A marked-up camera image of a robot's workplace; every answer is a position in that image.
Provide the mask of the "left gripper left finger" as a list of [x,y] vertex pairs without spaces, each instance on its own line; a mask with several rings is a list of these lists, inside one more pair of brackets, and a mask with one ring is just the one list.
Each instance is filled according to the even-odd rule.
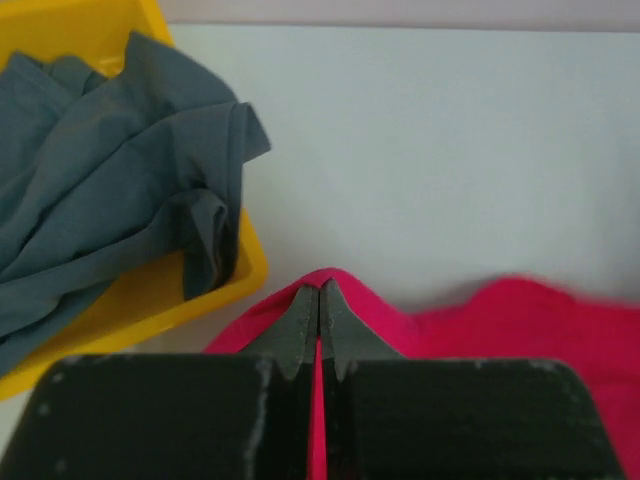
[[318,292],[236,354],[70,356],[17,426],[21,479],[303,479]]

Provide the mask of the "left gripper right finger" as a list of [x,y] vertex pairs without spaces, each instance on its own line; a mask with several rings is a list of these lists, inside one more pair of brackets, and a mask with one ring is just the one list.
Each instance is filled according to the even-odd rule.
[[331,479],[621,479],[586,386],[547,359],[411,360],[319,293]]

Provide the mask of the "pink t-shirt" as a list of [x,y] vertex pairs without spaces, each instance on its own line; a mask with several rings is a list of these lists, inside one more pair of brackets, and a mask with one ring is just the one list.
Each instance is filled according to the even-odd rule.
[[351,273],[310,272],[255,304],[205,349],[237,353],[303,287],[337,282],[347,305],[400,353],[417,359],[549,358],[569,365],[592,394],[630,479],[639,476],[639,308],[574,294],[521,276],[489,282],[459,305],[406,313]]

